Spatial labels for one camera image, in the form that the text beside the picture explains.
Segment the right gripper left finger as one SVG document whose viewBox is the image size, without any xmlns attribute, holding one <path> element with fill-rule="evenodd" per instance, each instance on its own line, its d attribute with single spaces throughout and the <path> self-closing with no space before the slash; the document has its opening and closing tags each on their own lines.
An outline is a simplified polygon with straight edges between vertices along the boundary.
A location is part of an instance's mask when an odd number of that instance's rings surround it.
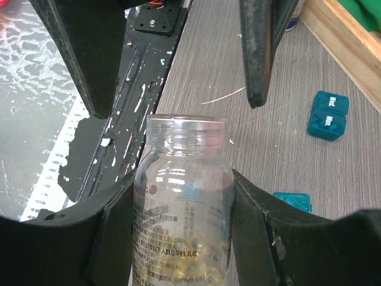
<svg viewBox="0 0 381 286">
<path fill-rule="evenodd" d="M 134 176 L 36 219 L 1 217 L 1 285 L 127 285 Z"/>
</svg>

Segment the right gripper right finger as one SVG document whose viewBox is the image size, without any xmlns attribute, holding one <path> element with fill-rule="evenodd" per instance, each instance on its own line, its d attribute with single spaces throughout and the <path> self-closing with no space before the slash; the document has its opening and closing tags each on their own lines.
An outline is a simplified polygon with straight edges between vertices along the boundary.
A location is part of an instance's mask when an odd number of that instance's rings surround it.
<svg viewBox="0 0 381 286">
<path fill-rule="evenodd" d="M 379 285 L 380 211 L 330 220 L 235 177 L 232 241 L 240 285 Z"/>
</svg>

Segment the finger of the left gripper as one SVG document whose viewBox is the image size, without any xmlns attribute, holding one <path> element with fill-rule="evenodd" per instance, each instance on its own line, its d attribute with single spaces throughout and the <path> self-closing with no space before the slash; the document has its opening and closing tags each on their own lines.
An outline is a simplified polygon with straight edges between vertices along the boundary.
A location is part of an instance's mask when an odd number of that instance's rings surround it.
<svg viewBox="0 0 381 286">
<path fill-rule="evenodd" d="M 127 1 L 32 1 L 88 112 L 111 115 L 126 30 Z"/>
<path fill-rule="evenodd" d="M 267 101 L 276 49 L 297 0 L 240 0 L 242 55 L 246 94 L 251 108 Z"/>
</svg>

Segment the clear pill bottle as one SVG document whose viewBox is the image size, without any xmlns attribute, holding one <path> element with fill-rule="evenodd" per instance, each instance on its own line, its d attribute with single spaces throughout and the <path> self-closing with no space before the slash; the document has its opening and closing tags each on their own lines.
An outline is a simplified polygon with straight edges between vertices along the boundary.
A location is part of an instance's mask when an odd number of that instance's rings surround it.
<svg viewBox="0 0 381 286">
<path fill-rule="evenodd" d="M 133 186 L 133 285 L 226 285 L 235 187 L 226 119 L 152 114 Z"/>
</svg>

